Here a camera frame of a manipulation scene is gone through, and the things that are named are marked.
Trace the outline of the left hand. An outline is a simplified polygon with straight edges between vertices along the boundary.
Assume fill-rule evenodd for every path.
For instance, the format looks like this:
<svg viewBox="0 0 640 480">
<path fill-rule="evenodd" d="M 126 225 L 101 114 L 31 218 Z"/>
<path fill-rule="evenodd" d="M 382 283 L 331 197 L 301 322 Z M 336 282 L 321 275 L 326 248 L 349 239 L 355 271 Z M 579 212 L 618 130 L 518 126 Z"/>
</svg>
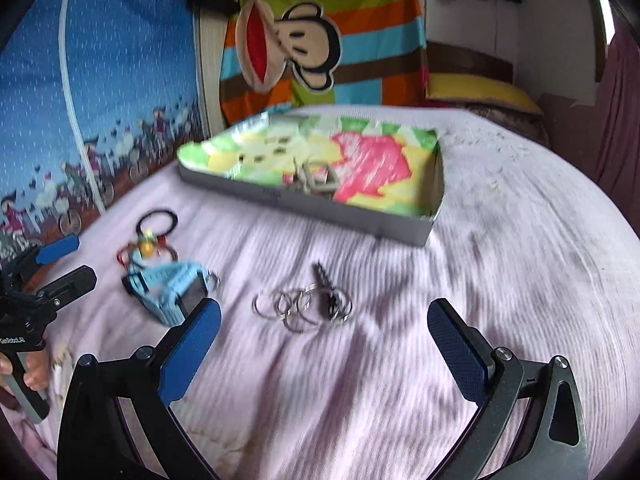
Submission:
<svg viewBox="0 0 640 480">
<path fill-rule="evenodd" d="M 12 364 L 4 355 L 0 354 L 1 375 L 12 374 Z M 24 382 L 34 391 L 48 388 L 50 382 L 50 356 L 47 349 L 37 352 L 29 352 L 26 356 L 26 373 Z"/>
</svg>

